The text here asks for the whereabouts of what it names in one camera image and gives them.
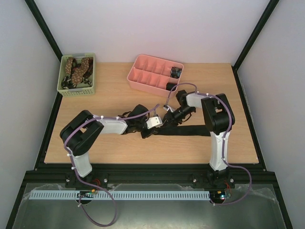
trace plastic basket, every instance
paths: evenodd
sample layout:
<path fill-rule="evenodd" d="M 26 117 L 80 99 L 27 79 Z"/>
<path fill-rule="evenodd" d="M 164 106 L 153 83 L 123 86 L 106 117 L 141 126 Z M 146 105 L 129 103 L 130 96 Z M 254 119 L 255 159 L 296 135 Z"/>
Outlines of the plastic basket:
<path fill-rule="evenodd" d="M 63 89 L 61 87 L 61 82 L 63 78 L 66 76 L 65 66 L 67 59 L 69 57 L 73 57 L 76 59 L 77 63 L 81 62 L 81 59 L 84 57 L 93 57 L 93 72 L 92 75 L 88 78 L 92 82 L 91 87 L 80 87 L 80 88 L 73 88 L 73 89 Z M 78 96 L 78 95 L 87 95 L 87 94 L 95 94 L 95 54 L 94 53 L 79 53 L 79 54 L 71 54 L 71 55 L 63 55 L 61 57 L 61 67 L 59 70 L 59 77 L 57 82 L 57 91 L 62 94 L 62 96 Z"/>

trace brown patterned cloth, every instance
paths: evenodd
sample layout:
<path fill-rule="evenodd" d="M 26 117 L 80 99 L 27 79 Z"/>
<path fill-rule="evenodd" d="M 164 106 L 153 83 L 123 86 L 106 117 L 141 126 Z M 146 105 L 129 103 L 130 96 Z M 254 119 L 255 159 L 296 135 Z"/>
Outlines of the brown patterned cloth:
<path fill-rule="evenodd" d="M 90 57 L 82 58 L 81 60 L 81 66 L 78 67 L 75 72 L 72 74 L 72 83 L 75 85 L 78 85 L 82 82 L 82 78 L 86 75 L 88 75 L 88 69 L 89 69 L 89 60 Z"/>
<path fill-rule="evenodd" d="M 67 75 L 70 75 L 71 72 L 72 72 L 72 69 L 78 67 L 77 65 L 77 62 L 76 62 L 76 59 L 74 59 L 73 57 L 69 57 L 67 59 L 67 62 L 66 62 L 66 67 L 65 67 L 65 72 Z"/>
<path fill-rule="evenodd" d="M 81 63 L 77 64 L 76 59 L 69 57 L 66 62 L 65 72 L 67 76 L 64 77 L 61 83 L 63 89 L 76 88 L 79 83 L 85 83 L 91 87 L 92 82 L 88 78 L 93 73 L 93 58 L 82 58 Z"/>

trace wooden table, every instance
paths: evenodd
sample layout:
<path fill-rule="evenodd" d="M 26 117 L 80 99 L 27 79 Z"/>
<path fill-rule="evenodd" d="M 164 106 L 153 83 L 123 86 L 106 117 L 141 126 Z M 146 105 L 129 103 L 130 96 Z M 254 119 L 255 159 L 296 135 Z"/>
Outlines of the wooden table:
<path fill-rule="evenodd" d="M 165 110 L 162 106 L 166 98 L 131 89 L 126 79 L 131 67 L 132 63 L 98 63 L 96 94 L 62 99 L 45 163 L 70 162 L 59 133 L 82 110 L 89 110 L 95 115 L 117 116 L 132 110 L 137 104 L 151 109 L 160 103 L 157 113 L 163 117 Z M 182 82 L 196 84 L 202 93 L 226 94 L 236 119 L 229 137 L 228 161 L 258 163 L 230 64 L 185 64 Z M 179 90 L 182 89 L 188 92 L 194 90 L 189 85 L 180 86 Z M 175 97 L 169 105 L 179 107 Z M 197 113 L 185 123 L 202 124 L 204 120 L 201 109 L 197 109 Z M 153 135 L 142 139 L 140 133 L 108 134 L 100 135 L 90 149 L 92 163 L 200 164 L 209 163 L 210 155 L 211 138 L 203 136 Z"/>

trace black object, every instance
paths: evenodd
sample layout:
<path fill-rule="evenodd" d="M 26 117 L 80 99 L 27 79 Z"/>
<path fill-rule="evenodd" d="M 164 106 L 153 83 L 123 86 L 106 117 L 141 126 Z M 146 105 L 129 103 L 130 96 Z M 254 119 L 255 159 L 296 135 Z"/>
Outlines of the black object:
<path fill-rule="evenodd" d="M 158 128 L 156 127 L 153 127 L 151 129 L 147 129 L 147 128 L 143 128 L 142 131 L 141 131 L 141 137 L 143 139 L 147 138 L 147 137 L 150 137 L 151 135 L 155 135 L 158 133 Z"/>
<path fill-rule="evenodd" d="M 119 117 L 124 118 L 127 114 L 128 114 L 127 117 L 132 117 L 132 116 L 143 114 L 147 111 L 148 111 L 148 109 L 145 106 L 138 104 L 132 111 L 125 112 L 123 115 L 119 115 Z M 129 133 L 141 132 L 143 130 L 144 125 L 146 124 L 146 121 L 148 120 L 148 118 L 149 118 L 149 114 L 147 116 L 143 115 L 138 118 L 125 120 L 128 127 L 124 131 L 123 135 L 129 134 Z"/>
<path fill-rule="evenodd" d="M 225 94 L 217 94 L 218 98 L 220 98 L 229 108 L 232 117 L 232 125 L 235 123 L 235 117 L 233 111 L 229 105 L 228 99 Z M 201 99 L 204 123 L 207 129 L 210 132 L 214 132 L 219 135 L 221 132 L 224 132 L 228 129 L 229 126 L 229 115 L 224 106 L 221 103 L 218 103 L 217 99 L 206 97 Z"/>
<path fill-rule="evenodd" d="M 178 91 L 178 93 L 176 94 L 176 99 L 178 100 L 180 107 L 173 112 L 171 112 L 170 110 L 167 111 L 167 113 L 165 114 L 162 120 L 163 126 L 167 126 L 167 125 L 177 126 L 178 124 L 182 124 L 191 117 L 192 112 L 196 112 L 195 107 L 189 106 L 187 104 L 186 101 L 187 95 L 188 93 L 185 90 Z"/>
<path fill-rule="evenodd" d="M 182 69 L 177 67 L 172 67 L 171 69 L 171 77 L 174 79 L 179 79 L 181 75 Z"/>
<path fill-rule="evenodd" d="M 223 169 L 221 171 L 216 170 L 214 171 L 210 164 L 208 165 L 208 171 L 207 171 L 207 181 L 210 186 L 218 189 L 225 189 L 226 184 L 225 182 L 230 186 L 230 188 L 234 188 L 234 184 L 231 183 L 232 175 L 230 174 L 230 168 L 227 167 L 226 169 Z"/>
<path fill-rule="evenodd" d="M 166 90 L 170 91 L 173 87 L 175 87 L 177 84 L 175 83 L 167 83 L 166 84 Z"/>
<path fill-rule="evenodd" d="M 158 128 L 158 132 L 155 135 L 211 136 L 205 125 L 167 126 Z"/>
<path fill-rule="evenodd" d="M 70 136 L 70 134 L 81 124 L 85 123 L 87 120 L 92 119 L 93 115 L 84 110 L 80 112 L 68 125 L 66 125 L 60 133 L 60 137 L 63 142 Z M 102 123 L 98 121 L 93 121 L 88 123 L 85 132 L 81 130 L 77 131 L 75 135 L 67 143 L 67 147 L 73 152 L 74 156 L 80 156 L 88 152 L 88 150 L 93 145 L 94 141 L 104 128 Z"/>
<path fill-rule="evenodd" d="M 212 191 L 210 192 L 210 202 L 213 201 L 215 204 L 222 204 L 225 200 L 222 196 L 226 196 L 225 191 Z"/>

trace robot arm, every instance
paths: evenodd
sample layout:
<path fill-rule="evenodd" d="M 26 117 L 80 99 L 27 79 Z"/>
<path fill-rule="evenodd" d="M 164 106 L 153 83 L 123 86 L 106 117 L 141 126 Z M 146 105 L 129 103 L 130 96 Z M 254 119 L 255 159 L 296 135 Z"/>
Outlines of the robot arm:
<path fill-rule="evenodd" d="M 183 118 L 187 115 L 192 115 L 191 112 L 196 112 L 195 108 L 203 109 L 205 126 L 210 131 L 212 138 L 212 155 L 209 164 L 214 171 L 222 171 L 227 168 L 224 160 L 227 158 L 230 132 L 226 134 L 225 141 L 223 141 L 223 136 L 229 126 L 229 115 L 232 117 L 232 125 L 235 123 L 235 117 L 225 94 L 218 94 L 217 97 L 227 105 L 230 114 L 226 112 L 223 105 L 217 99 L 208 95 L 186 93 L 184 90 L 179 91 L 176 95 L 181 107 L 176 110 L 169 106 L 164 106 L 164 108 L 167 110 L 165 115 L 166 121 L 172 125 L 181 124 Z"/>
<path fill-rule="evenodd" d="M 132 112 L 128 112 L 128 117 L 135 114 L 141 114 L 148 111 L 144 106 L 137 105 Z M 68 125 L 66 125 L 60 133 L 60 137 L 65 143 L 67 138 L 76 130 L 80 125 L 86 121 L 98 117 L 91 114 L 89 111 L 84 110 L 80 112 Z M 89 161 L 89 149 L 93 145 L 96 138 L 101 134 L 128 134 L 136 131 L 141 131 L 143 122 L 146 129 L 153 127 L 160 127 L 162 120 L 158 116 L 146 117 L 141 116 L 135 119 L 122 120 L 123 115 L 118 118 L 104 118 L 95 122 L 88 123 L 83 131 L 77 131 L 73 137 L 68 141 L 67 148 L 69 149 L 75 168 L 81 177 L 87 176 L 92 171 L 92 166 Z"/>

